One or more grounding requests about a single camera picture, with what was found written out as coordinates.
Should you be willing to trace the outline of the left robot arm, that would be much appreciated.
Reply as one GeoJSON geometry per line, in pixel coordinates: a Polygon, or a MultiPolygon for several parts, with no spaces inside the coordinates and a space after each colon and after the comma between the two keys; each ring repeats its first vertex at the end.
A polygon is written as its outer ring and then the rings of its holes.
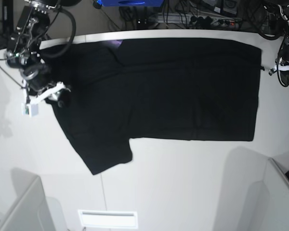
{"type": "Polygon", "coordinates": [[[266,40],[276,40],[283,37],[275,59],[275,66],[269,70],[269,75],[276,74],[282,87],[289,86],[289,0],[263,0],[263,7],[276,19],[276,34],[268,36],[260,29],[257,33],[266,40]]]}

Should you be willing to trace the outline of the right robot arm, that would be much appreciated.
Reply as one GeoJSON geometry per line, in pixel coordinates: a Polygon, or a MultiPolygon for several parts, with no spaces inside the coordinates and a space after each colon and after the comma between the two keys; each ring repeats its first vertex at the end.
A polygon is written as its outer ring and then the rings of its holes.
{"type": "Polygon", "coordinates": [[[8,40],[3,60],[10,68],[18,69],[24,90],[25,107],[46,101],[59,108],[71,104],[71,86],[65,83],[63,73],[69,68],[68,53],[76,35],[76,20],[67,10],[79,4],[78,0],[30,0],[23,8],[15,31],[8,40]],[[66,15],[72,25],[68,42],[47,52],[40,48],[43,38],[55,22],[49,13],[66,15]]]}

